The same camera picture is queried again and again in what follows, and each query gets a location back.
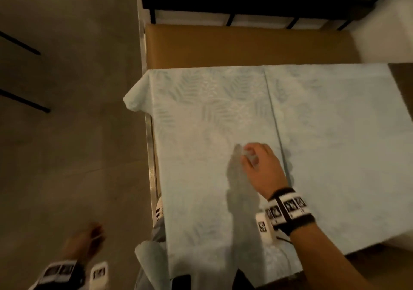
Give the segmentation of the person's left hand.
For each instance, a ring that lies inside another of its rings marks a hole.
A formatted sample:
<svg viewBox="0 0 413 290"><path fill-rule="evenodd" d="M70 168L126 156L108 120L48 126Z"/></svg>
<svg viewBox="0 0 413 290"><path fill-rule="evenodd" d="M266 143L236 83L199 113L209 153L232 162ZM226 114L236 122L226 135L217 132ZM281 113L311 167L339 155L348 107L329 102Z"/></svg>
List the person's left hand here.
<svg viewBox="0 0 413 290"><path fill-rule="evenodd" d="M88 226L69 237L63 245L60 259L73 260L87 267L99 252L88 252Z"/></svg>

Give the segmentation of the person's right hand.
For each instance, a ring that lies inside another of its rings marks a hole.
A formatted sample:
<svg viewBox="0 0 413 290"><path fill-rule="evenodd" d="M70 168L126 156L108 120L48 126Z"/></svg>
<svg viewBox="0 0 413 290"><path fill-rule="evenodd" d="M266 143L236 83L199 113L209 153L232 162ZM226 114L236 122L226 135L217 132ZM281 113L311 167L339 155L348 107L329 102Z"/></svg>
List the person's right hand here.
<svg viewBox="0 0 413 290"><path fill-rule="evenodd" d="M267 201L275 191L289 187L281 163L270 147L269 158L257 169L243 170L254 189Z"/></svg>

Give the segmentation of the person's right forearm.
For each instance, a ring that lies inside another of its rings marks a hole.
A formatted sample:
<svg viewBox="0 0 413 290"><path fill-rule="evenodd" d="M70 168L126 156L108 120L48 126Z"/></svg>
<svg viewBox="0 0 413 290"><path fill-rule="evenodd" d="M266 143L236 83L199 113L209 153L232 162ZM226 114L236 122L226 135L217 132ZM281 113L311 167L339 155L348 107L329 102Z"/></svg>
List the person's right forearm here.
<svg viewBox="0 0 413 290"><path fill-rule="evenodd" d="M312 290L374 290L316 223L295 229L290 240Z"/></svg>

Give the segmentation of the black white marker wristband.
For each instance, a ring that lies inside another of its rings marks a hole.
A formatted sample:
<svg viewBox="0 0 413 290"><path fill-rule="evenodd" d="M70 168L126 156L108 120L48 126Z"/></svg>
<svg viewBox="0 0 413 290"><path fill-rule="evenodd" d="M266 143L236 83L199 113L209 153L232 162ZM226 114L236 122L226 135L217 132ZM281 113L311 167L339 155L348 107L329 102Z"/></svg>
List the black white marker wristband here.
<svg viewBox="0 0 413 290"><path fill-rule="evenodd" d="M302 196L290 187L275 191L268 206L264 208L264 213L273 229L286 236L290 236L298 228L316 222Z"/></svg>
<svg viewBox="0 0 413 290"><path fill-rule="evenodd" d="M85 267L77 260L50 263L28 290L84 290Z"/></svg>

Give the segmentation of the light blue leaf-patterned sheet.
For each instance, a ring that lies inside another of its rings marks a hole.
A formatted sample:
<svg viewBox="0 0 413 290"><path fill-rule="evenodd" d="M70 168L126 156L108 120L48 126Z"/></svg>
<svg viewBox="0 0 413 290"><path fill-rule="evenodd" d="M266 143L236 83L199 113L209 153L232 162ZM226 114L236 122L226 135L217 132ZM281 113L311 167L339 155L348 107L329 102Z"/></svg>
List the light blue leaf-patterned sheet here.
<svg viewBox="0 0 413 290"><path fill-rule="evenodd" d="M413 121L387 64L154 69L125 95L152 116L170 281L230 289L302 270L265 246L268 206L240 165L268 144L318 225L349 254L413 230Z"/></svg>

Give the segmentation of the person's grey trouser leg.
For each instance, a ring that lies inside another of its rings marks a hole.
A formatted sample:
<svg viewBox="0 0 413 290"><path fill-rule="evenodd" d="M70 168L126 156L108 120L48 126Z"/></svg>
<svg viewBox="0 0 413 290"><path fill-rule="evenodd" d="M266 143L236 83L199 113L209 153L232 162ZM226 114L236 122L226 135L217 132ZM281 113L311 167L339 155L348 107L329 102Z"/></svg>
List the person's grey trouser leg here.
<svg viewBox="0 0 413 290"><path fill-rule="evenodd" d="M133 290L171 290L163 217L156 221L151 240L136 246L135 255L140 270Z"/></svg>

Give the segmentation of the white striped shoe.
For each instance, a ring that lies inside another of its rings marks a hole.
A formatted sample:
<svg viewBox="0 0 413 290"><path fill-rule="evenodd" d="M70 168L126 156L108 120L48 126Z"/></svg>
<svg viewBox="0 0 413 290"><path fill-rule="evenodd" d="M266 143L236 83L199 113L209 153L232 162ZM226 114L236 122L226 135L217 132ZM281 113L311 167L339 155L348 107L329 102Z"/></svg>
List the white striped shoe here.
<svg viewBox="0 0 413 290"><path fill-rule="evenodd" d="M163 218L163 201L162 201L162 196L159 196L158 200L157 200L157 204L156 204L156 208L155 208L155 212L154 212L154 216L155 216L155 223L158 222L159 220L161 220Z"/></svg>

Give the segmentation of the brown mattress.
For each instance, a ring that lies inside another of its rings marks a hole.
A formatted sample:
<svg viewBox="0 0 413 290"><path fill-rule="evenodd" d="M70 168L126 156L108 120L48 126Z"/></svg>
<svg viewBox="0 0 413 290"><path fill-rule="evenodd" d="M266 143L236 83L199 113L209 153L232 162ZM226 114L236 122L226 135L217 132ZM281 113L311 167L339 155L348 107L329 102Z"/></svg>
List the brown mattress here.
<svg viewBox="0 0 413 290"><path fill-rule="evenodd" d="M385 63L413 121L413 42L350 31L147 25L147 69Z"/></svg>

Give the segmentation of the black floor bar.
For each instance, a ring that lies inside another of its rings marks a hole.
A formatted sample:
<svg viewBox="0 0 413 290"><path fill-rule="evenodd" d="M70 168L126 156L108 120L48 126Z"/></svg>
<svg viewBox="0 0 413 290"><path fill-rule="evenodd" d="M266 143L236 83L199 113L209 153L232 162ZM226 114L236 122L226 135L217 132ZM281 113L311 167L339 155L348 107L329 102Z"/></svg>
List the black floor bar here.
<svg viewBox="0 0 413 290"><path fill-rule="evenodd" d="M8 42L13 43L14 45L23 48L26 51L29 51L30 53L33 53L35 55L41 56L42 54L35 48L25 44L24 42L0 31L0 37L2 37L3 39L7 40Z"/></svg>
<svg viewBox="0 0 413 290"><path fill-rule="evenodd" d="M16 101L16 102L18 102L18 103L21 103L21 104L23 104L23 105L27 105L27 106L29 106L29 107L31 107L31 108L34 108L34 109L36 109L36 110L42 111L42 112L47 113L47 114L51 112L51 110L50 110L49 108L47 108L47 107L44 107L44 106L39 105L39 104L37 104L37 103L35 103L35 102L29 101L29 100L27 100L27 99L24 99L24 98L22 98L22 97L20 97L20 96L14 95L14 94L12 94L12 93L10 93L10 92L8 92L8 91L5 91L5 90L3 90L3 89L0 89L0 96L3 96L3 97L8 98L8 99L11 99L11 100Z"/></svg>

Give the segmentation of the silver metal bed rail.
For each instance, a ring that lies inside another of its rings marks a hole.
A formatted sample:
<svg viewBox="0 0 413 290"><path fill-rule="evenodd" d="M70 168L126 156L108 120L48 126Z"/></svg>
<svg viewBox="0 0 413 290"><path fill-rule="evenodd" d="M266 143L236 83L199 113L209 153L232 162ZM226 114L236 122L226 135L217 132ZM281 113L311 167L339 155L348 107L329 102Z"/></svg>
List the silver metal bed rail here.
<svg viewBox="0 0 413 290"><path fill-rule="evenodd" d="M145 113L145 130L146 130L146 145L147 145L147 161L149 171L149 190L151 201L152 224L157 221L157 202L159 196L157 182L157 154L154 141L153 121L150 114Z"/></svg>

